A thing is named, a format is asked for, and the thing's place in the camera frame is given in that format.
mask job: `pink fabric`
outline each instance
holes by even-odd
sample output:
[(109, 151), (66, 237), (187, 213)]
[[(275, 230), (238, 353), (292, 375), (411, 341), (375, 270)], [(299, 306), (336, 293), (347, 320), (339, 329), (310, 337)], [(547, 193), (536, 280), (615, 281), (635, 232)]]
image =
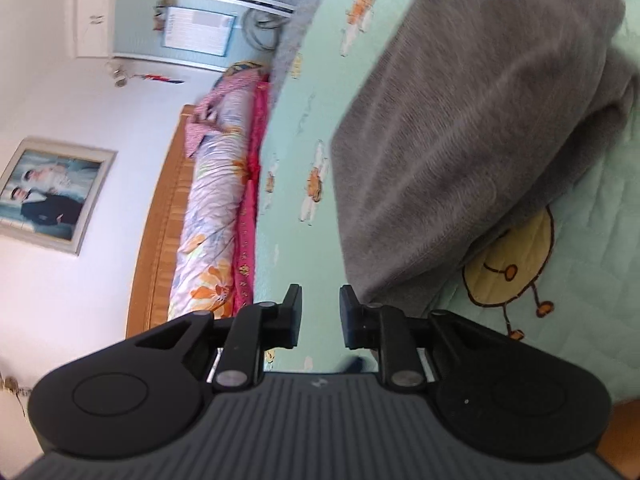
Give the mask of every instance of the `pink fabric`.
[(265, 80), (255, 88), (254, 116), (247, 156), (248, 181), (238, 209), (236, 222), (236, 252), (234, 254), (234, 316), (254, 302), (255, 225), (258, 214), (258, 181), (260, 179), (260, 145), (269, 121), (269, 83)]
[(184, 135), (184, 153), (186, 156), (193, 156), (204, 136), (213, 129), (211, 124), (200, 124), (201, 121), (207, 119), (210, 110), (217, 106), (229, 92), (256, 84), (258, 81), (260, 81), (260, 71), (258, 69), (242, 70), (242, 72), (237, 72), (231, 76), (223, 76), (220, 82), (213, 87), (213, 90), (195, 107), (193, 115), (187, 119)]

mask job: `cabinet door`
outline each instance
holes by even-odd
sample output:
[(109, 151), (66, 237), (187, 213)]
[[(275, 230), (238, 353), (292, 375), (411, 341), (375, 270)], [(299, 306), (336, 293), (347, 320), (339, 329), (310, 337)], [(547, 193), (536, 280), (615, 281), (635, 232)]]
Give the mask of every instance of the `cabinet door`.
[(79, 57), (107, 57), (110, 52), (110, 0), (78, 0), (76, 32)]

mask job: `blue-bordered paper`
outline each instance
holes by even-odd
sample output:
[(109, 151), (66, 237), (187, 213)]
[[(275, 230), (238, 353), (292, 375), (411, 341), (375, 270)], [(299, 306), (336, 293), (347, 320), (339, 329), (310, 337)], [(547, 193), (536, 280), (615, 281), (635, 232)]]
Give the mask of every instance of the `blue-bordered paper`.
[(224, 57), (235, 21), (220, 12), (169, 7), (163, 46)]

